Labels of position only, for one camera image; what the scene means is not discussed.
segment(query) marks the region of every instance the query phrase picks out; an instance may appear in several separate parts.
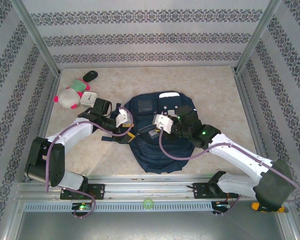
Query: wall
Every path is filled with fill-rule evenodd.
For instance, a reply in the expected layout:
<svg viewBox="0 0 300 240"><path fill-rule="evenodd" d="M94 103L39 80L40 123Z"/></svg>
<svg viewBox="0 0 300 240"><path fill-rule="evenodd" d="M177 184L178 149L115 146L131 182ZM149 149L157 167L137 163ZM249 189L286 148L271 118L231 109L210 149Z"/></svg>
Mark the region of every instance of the wall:
<svg viewBox="0 0 300 240"><path fill-rule="evenodd" d="M10 1L0 0L0 225L23 179L54 76Z"/></svg>
<svg viewBox="0 0 300 240"><path fill-rule="evenodd" d="M269 0L24 0L60 69L236 66Z"/></svg>
<svg viewBox="0 0 300 240"><path fill-rule="evenodd" d="M300 0L280 3L241 77L268 157L300 185ZM300 203L292 208L300 231Z"/></svg>

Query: backpack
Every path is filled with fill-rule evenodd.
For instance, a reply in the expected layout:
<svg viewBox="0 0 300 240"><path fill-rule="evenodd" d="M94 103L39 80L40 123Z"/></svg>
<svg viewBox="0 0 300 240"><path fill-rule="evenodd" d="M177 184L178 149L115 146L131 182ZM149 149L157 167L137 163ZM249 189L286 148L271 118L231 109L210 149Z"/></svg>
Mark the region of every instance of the backpack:
<svg viewBox="0 0 300 240"><path fill-rule="evenodd" d="M178 107L188 105L195 109L191 98L183 93L168 91L141 94L131 98L124 107L133 116L134 126L131 133L135 138L129 143L131 151L146 173L172 173L181 171L187 160L173 160L167 157L159 146L159 133L155 129L140 133L141 129L153 124L156 114L171 115ZM162 137L164 149L176 157L190 157L195 149L193 144L183 137L174 137L166 132Z"/></svg>

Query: beige floor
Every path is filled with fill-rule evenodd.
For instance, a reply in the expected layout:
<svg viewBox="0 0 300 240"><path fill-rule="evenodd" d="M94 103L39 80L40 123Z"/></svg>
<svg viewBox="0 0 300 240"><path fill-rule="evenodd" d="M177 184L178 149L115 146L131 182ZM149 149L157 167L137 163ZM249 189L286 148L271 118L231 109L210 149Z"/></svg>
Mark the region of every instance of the beige floor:
<svg viewBox="0 0 300 240"><path fill-rule="evenodd" d="M92 69L64 69L58 91L65 89L75 78L82 78ZM125 104L131 97L151 92L177 91L192 98L202 123L220 129L230 139L255 153L253 140L229 66L216 67L134 67L95 68L99 73L91 81L92 92L112 102ZM63 109L53 106L46 136L51 136L69 124L85 110ZM102 131L86 137L70 150L65 159L67 170L82 175L144 174L128 145L100 141ZM195 149L197 154L202 149ZM232 174L243 172L226 160L207 153L190 160L175 174L214 174L216 171Z"/></svg>

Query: plush toy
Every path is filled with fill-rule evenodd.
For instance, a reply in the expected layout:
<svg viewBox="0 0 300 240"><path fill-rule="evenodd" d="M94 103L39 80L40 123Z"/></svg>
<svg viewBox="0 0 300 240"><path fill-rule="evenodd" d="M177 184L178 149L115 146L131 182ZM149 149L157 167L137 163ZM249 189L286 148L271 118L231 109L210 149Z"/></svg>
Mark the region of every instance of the plush toy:
<svg viewBox="0 0 300 240"><path fill-rule="evenodd" d="M70 86L54 97L54 102L60 103L66 109L75 109L85 90L90 90L90 86L83 79L76 78Z"/></svg>

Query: purple cable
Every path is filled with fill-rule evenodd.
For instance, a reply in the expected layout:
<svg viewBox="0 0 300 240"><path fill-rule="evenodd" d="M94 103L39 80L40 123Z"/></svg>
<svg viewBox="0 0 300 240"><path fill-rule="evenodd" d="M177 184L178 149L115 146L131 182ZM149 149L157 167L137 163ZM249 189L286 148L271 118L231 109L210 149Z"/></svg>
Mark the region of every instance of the purple cable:
<svg viewBox="0 0 300 240"><path fill-rule="evenodd" d="M195 159L195 158L197 158L197 157L199 157L199 156L207 153L208 151L210 151L211 149L214 149L216 147L227 146L227 147L234 148L234 149L238 150L240 153L242 153L242 154L246 155L247 157L251 158L252 160L256 161L258 164L266 167L267 169L271 170L275 174L279 175L281 178L283 178L284 180L286 180L287 182L289 182L292 186L294 186L300 192L300 187L294 181L292 181L290 178L288 178L287 176L283 175L281 172L277 171L276 169L272 168L271 166L269 166L267 164L264 164L261 160L259 160L258 158L250 155L249 153L247 153L246 151L242 150L240 147L237 147L236 145L232 145L230 143L217 143L217 144L215 144L213 146L208 147L207 149L205 149L204 151L198 153L197 155L189 156L189 157L176 157L176 156L172 156L169 153L167 153L166 150L164 149L164 147L162 146L162 136L163 136L163 133L164 133L164 130L163 130L163 128L161 128L160 135L159 135L159 146L160 146L161 151L167 157L169 157L171 159L180 160L180 161L191 160L191 159ZM298 197L295 200L286 200L285 202L286 203L298 203L298 202L300 202L300 197Z"/></svg>
<svg viewBox="0 0 300 240"><path fill-rule="evenodd" d="M86 217L88 217L96 208L96 199L94 198L94 196L88 194L88 193L85 193L83 191L78 191L78 190L74 190L74 189L71 189L71 188L68 188L68 187L62 187L62 186L59 186L60 188L63 188L63 189L66 189L68 191L71 191L71 192L75 192L75 193L78 193L78 194L82 194L82 195L86 195L87 197L91 198L92 199L92 202L93 202L93 207L91 206L91 209L89 212L87 212L85 215L83 216L80 216L81 219L84 219ZM78 216L76 215L76 211L74 211L73 215L75 218L77 218Z"/></svg>
<svg viewBox="0 0 300 240"><path fill-rule="evenodd" d="M60 134L52 141L52 143L50 144L49 148L48 148L48 152L46 154L46 160L45 160L45 192L48 193L49 192L49 163L50 163L50 155L51 155L51 151L52 151L52 147L55 145L56 141L63 135L65 134L68 130L78 126L78 125L81 125L81 124L91 124L91 125L94 125L96 126L97 128L99 128L100 130L106 132L107 134L110 134L112 136L115 136L115 137L122 137L124 135L126 135L132 128L133 124L134 124L134 119L133 119L133 116L131 114L131 112L129 112L126 108L124 107L119 107L119 109L123 109L125 110L129 116L130 116L130 120L131 120L131 124L130 124L130 127L128 128L127 131L125 131L124 133L120 133L120 134L115 134L115 133L112 133L108 130L105 130L102 126L94 123L94 122L91 122L91 121L81 121L81 122L77 122L77 123L74 123L70 126L68 126L67 128L65 128L62 132L60 132Z"/></svg>

